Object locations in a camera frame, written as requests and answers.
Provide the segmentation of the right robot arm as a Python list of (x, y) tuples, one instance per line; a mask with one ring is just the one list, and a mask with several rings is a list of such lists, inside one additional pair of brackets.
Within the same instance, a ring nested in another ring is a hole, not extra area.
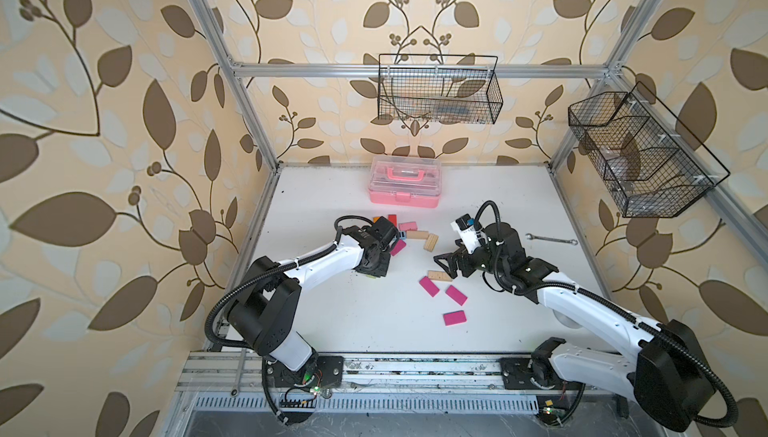
[(683, 432), (691, 423), (712, 428), (734, 426), (737, 399), (711, 369), (695, 333), (685, 324), (643, 317), (579, 285), (555, 265), (528, 255), (518, 232), (502, 221), (498, 205), (484, 226), (481, 212), (451, 223), (457, 248), (435, 262), (450, 277), (481, 271), (500, 291), (550, 309), (561, 320), (583, 328), (608, 350), (579, 347), (550, 337), (530, 354), (534, 385), (554, 388), (566, 382), (597, 387), (634, 402), (668, 430)]

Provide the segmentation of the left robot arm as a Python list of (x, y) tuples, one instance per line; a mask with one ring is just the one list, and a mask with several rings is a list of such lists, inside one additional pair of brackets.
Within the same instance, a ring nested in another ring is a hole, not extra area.
[(288, 260), (256, 259), (242, 283), (212, 307), (204, 323), (207, 340), (250, 349), (301, 376), (314, 374), (317, 351), (294, 329), (302, 294), (347, 271), (384, 277), (399, 241), (399, 230), (385, 217), (343, 215), (334, 221), (330, 243)]

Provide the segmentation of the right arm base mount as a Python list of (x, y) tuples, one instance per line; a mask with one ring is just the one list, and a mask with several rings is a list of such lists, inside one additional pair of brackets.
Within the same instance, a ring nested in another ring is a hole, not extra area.
[(556, 375), (552, 375), (545, 383), (539, 383), (533, 371), (531, 359), (527, 355), (503, 357), (498, 360), (500, 374), (505, 390), (515, 391), (539, 391), (539, 392), (563, 392), (576, 391), (581, 384), (577, 382), (563, 381)]

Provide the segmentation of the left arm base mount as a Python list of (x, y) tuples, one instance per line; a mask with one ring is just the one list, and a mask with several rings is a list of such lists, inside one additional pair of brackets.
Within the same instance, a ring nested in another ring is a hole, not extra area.
[(298, 389), (328, 395), (331, 389), (341, 385), (344, 363), (340, 355), (313, 354), (298, 370), (290, 370), (277, 360), (267, 359), (267, 382), (279, 390)]

